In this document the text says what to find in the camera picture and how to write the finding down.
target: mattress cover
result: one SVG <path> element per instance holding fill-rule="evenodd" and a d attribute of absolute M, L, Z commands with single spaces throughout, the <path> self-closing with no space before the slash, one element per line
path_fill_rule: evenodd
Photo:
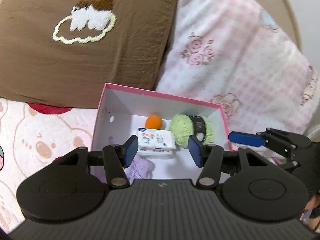
<path fill-rule="evenodd" d="M 60 112 L 0 98 L 0 227 L 6 233 L 24 220 L 15 197 L 19 184 L 74 148 L 91 147 L 97 110 Z"/>

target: orange ball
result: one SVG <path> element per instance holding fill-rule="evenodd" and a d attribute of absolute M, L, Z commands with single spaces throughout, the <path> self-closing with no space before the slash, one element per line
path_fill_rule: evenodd
<path fill-rule="evenodd" d="M 156 114 L 150 115 L 146 120 L 145 128 L 147 129 L 159 130 L 161 127 L 162 127 L 162 119 Z"/>

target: wall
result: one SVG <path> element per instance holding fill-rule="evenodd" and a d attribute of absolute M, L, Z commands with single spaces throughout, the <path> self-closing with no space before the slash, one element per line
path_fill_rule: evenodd
<path fill-rule="evenodd" d="M 298 21 L 302 50 L 320 73 L 320 0 L 290 0 Z"/>

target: cardboard box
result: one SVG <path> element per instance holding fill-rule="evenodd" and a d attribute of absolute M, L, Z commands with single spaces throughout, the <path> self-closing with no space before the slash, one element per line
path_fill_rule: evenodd
<path fill-rule="evenodd" d="M 214 143 L 226 150 L 232 150 L 222 106 L 106 83 L 99 103 L 92 151 L 102 150 L 104 146 L 113 143 L 122 145 L 139 127 L 144 127 L 151 114 L 158 114 L 165 121 L 167 130 L 170 120 L 180 113 L 208 117 L 213 124 Z M 192 179 L 195 182 L 201 172 L 201 168 L 194 164 L 188 149 L 177 148 L 172 159 L 150 161 L 155 164 L 153 179 Z M 104 170 L 92 167 L 91 173 L 101 177 L 100 173 L 104 174 Z"/>

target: green yarn ball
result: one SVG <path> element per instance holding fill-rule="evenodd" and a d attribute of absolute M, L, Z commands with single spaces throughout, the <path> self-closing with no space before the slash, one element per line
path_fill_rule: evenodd
<path fill-rule="evenodd" d="M 205 122 L 205 140 L 204 145 L 213 142 L 212 122 L 204 116 L 201 116 Z M 188 147 L 190 135 L 193 135 L 193 123 L 189 116 L 184 114 L 176 114 L 170 123 L 169 130 L 173 132 L 175 141 L 183 148 Z"/>

